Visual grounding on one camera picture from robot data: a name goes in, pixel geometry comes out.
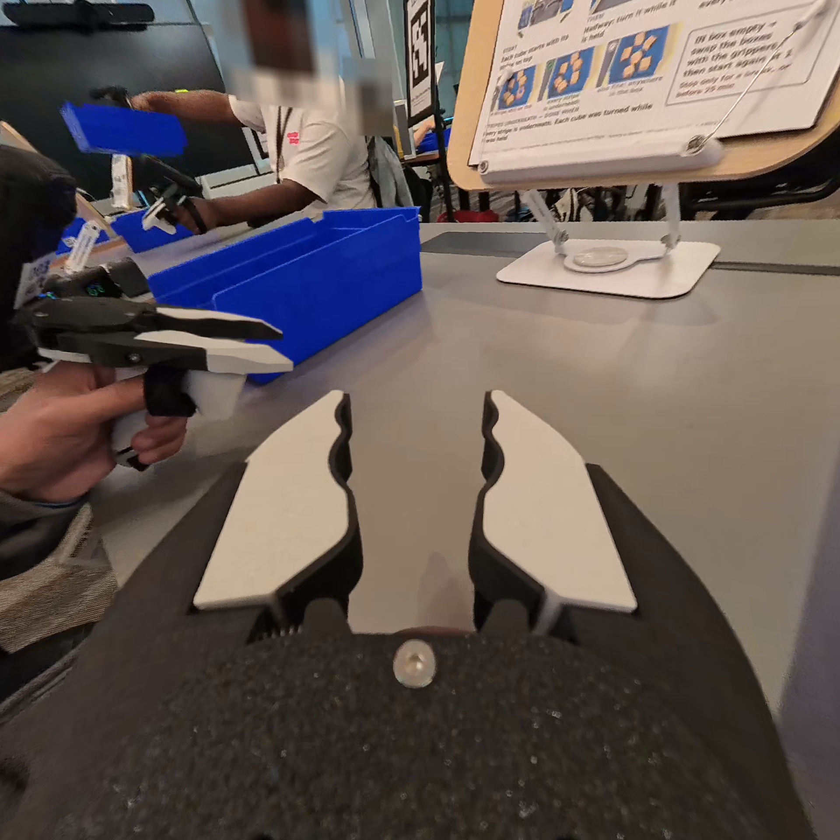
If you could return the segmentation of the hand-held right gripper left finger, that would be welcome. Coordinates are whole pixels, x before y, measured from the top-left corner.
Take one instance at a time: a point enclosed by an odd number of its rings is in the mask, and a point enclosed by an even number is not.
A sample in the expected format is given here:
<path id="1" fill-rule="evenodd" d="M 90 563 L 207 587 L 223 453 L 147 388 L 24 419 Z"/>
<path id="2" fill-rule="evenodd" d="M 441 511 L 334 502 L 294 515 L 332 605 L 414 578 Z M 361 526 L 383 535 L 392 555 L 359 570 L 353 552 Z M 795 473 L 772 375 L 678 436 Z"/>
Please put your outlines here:
<path id="1" fill-rule="evenodd" d="M 350 395 L 335 390 L 252 452 L 194 594 L 197 611 L 260 607 L 282 631 L 301 627 L 318 600 L 347 616 L 363 571 L 352 432 Z"/>

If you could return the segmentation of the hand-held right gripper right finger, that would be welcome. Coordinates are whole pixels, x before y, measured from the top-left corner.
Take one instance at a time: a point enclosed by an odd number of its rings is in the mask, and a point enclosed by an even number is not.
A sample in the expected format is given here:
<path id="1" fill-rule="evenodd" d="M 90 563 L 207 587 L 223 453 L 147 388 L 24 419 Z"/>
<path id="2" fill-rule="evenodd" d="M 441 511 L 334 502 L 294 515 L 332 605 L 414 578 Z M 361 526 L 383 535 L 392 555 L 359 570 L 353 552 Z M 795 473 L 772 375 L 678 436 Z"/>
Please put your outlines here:
<path id="1" fill-rule="evenodd" d="M 485 394 L 481 433 L 469 538 L 476 630 L 505 601 L 542 636 L 568 607 L 633 615 L 637 598 L 577 449 L 501 390 Z"/>

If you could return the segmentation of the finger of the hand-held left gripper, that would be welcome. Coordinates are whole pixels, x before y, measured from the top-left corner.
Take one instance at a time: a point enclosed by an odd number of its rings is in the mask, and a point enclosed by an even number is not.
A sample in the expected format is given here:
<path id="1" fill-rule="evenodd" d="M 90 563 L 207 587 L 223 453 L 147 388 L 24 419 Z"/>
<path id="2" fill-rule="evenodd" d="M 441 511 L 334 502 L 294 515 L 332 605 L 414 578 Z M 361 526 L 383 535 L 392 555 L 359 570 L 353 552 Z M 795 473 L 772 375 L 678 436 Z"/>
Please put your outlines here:
<path id="1" fill-rule="evenodd" d="M 282 340 L 283 333 L 259 318 L 194 308 L 156 308 L 154 329 L 235 341 Z"/>
<path id="2" fill-rule="evenodd" d="M 293 370 L 293 362 L 267 344 L 205 338 L 189 332 L 142 333 L 135 339 L 135 349 L 144 364 L 188 371 L 262 375 Z"/>

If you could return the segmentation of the person's left forearm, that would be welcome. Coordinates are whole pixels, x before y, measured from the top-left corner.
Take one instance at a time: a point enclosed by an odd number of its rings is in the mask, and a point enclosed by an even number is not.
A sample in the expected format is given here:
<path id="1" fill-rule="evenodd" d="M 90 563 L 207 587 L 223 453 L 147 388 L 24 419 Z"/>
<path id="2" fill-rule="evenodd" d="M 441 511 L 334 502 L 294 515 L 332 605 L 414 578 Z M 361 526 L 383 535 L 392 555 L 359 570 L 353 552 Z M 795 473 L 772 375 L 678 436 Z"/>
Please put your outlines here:
<path id="1" fill-rule="evenodd" d="M 27 500 L 1 492 L 1 581 L 43 562 L 83 508 L 87 497 L 62 502 Z"/>

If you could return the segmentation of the grey desk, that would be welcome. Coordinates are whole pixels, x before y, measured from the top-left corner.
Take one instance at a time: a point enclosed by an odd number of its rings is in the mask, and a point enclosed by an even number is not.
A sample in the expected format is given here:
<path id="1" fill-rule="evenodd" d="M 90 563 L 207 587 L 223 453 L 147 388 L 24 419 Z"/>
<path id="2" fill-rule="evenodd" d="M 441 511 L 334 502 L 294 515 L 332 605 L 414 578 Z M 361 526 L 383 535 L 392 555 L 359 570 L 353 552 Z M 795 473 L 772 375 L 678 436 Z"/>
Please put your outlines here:
<path id="1" fill-rule="evenodd" d="M 257 388 L 233 419 L 93 498 L 120 583 L 215 477 L 331 390 L 351 395 L 364 572 L 355 631 L 467 628 L 484 394 L 502 390 L 624 489 L 715 597 L 838 838 L 838 276 L 714 268 L 630 301 L 421 255 L 423 292 Z"/>

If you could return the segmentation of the person's left hand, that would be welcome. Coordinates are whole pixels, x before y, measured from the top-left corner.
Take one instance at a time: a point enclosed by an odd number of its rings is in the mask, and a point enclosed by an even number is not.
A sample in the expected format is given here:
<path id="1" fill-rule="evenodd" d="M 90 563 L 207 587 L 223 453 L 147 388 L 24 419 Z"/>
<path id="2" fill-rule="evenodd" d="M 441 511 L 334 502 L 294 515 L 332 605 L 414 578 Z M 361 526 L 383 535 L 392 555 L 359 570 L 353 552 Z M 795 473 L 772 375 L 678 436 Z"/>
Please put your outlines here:
<path id="1" fill-rule="evenodd" d="M 114 425 L 136 413 L 141 426 L 130 444 L 142 466 L 181 449 L 186 418 L 148 414 L 139 376 L 118 381 L 113 369 L 71 362 L 37 374 L 2 415 L 2 499 L 37 511 L 83 504 L 116 466 Z"/>

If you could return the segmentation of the black diagonal rod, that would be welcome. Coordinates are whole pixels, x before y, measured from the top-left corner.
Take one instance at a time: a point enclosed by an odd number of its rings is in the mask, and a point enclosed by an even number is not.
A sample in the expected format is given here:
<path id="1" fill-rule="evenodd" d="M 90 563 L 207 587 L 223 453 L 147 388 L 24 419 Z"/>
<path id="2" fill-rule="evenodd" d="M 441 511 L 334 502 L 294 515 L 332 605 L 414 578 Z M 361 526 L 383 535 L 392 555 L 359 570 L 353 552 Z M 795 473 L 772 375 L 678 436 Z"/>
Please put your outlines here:
<path id="1" fill-rule="evenodd" d="M 39 153 L 39 150 L 37 150 L 32 143 L 26 140 L 20 132 L 16 131 L 16 129 L 4 121 L 1 121 L 1 144 L 23 151 L 37 154 Z M 85 222 L 97 223 L 101 229 L 106 231 L 107 236 L 110 238 L 117 237 L 105 216 L 103 216 L 99 210 L 93 206 L 92 202 L 86 197 L 84 191 L 82 191 L 79 187 L 76 189 L 76 201 L 78 217 L 84 219 Z"/>

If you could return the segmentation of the black monitor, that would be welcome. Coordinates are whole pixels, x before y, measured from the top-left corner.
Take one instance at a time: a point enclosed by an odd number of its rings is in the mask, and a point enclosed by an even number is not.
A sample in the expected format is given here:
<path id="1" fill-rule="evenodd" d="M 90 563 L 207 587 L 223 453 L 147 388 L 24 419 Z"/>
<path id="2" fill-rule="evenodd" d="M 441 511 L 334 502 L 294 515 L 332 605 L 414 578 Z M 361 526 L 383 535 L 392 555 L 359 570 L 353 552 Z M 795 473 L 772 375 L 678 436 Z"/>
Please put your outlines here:
<path id="1" fill-rule="evenodd" d="M 111 188 L 110 159 L 79 152 L 60 116 L 65 102 L 90 102 L 93 89 L 225 92 L 223 77 L 191 2 L 149 2 L 144 29 L 23 30 L 2 15 L 1 120 L 60 163 L 95 198 Z"/>

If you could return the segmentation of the person's body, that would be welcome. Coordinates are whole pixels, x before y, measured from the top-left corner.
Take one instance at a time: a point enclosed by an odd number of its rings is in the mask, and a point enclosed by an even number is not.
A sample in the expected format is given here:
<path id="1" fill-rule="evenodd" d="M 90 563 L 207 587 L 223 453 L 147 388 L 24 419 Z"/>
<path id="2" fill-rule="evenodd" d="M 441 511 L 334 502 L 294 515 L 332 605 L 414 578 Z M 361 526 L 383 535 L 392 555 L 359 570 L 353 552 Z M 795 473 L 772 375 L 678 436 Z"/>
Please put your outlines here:
<path id="1" fill-rule="evenodd" d="M 1 725 L 43 699 L 67 677 L 96 623 L 72 627 L 1 655 Z"/>

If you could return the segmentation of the wooden board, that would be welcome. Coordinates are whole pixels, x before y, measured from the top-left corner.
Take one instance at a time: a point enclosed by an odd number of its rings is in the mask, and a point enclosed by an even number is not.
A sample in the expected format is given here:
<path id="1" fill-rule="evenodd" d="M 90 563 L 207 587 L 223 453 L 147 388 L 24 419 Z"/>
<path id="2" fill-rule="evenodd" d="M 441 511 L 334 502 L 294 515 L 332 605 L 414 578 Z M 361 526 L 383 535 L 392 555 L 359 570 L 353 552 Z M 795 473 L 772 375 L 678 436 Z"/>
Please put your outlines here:
<path id="1" fill-rule="evenodd" d="M 699 169 L 648 175 L 615 175 L 605 185 L 585 180 L 582 185 L 569 182 L 531 182 L 526 185 L 491 185 L 479 169 L 469 164 L 469 155 L 487 92 L 488 76 L 494 54 L 501 7 L 504 2 L 476 2 L 469 26 L 460 85 L 455 108 L 454 127 L 448 146 L 449 170 L 458 186 L 468 190 L 510 187 L 515 190 L 562 186 L 620 186 L 644 183 L 729 182 L 764 175 L 797 161 L 811 152 L 838 129 L 838 76 L 810 129 L 761 133 L 719 140 L 721 160 Z"/>

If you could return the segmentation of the black white marker sign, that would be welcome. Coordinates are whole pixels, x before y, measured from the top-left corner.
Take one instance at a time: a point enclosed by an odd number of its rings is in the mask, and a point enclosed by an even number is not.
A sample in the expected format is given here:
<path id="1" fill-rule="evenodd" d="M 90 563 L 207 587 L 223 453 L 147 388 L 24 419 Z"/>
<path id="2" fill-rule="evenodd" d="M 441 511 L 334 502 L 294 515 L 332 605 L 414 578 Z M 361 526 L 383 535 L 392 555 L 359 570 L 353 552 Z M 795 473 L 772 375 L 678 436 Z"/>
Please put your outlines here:
<path id="1" fill-rule="evenodd" d="M 414 127 L 438 112 L 434 1 L 404 1 L 406 108 Z"/>

